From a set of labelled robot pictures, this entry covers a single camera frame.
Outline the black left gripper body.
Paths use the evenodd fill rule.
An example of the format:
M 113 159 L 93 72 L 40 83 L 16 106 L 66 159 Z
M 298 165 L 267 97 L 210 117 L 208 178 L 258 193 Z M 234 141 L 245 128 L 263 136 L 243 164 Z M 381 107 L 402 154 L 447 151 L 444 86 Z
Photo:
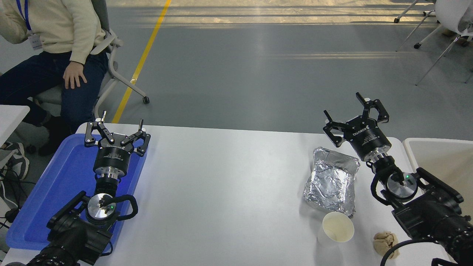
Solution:
M 113 133 L 113 144 L 110 144 L 106 138 L 99 141 L 98 153 L 93 166 L 95 173 L 103 173 L 106 168 L 116 168 L 119 173 L 127 173 L 129 169 L 131 153 L 134 146 L 129 143 L 125 146 L 121 142 L 125 140 L 126 135 Z

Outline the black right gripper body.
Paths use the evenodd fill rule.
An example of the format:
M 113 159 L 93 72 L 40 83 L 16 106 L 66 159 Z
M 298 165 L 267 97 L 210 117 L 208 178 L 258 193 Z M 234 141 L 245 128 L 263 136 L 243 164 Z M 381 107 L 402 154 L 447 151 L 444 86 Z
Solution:
M 387 153 L 392 147 L 375 119 L 357 116 L 348 120 L 347 124 L 345 139 L 350 142 L 362 161 L 368 161 L 368 155 L 377 149 L 382 149 L 382 153 Z

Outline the person's left hand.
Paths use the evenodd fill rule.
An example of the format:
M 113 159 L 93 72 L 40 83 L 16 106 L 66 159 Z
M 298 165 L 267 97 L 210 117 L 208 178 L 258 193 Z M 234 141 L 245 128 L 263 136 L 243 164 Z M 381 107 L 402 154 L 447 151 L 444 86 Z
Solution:
M 63 78 L 66 89 L 76 89 L 88 82 L 84 75 L 84 65 L 73 61 L 66 67 Z

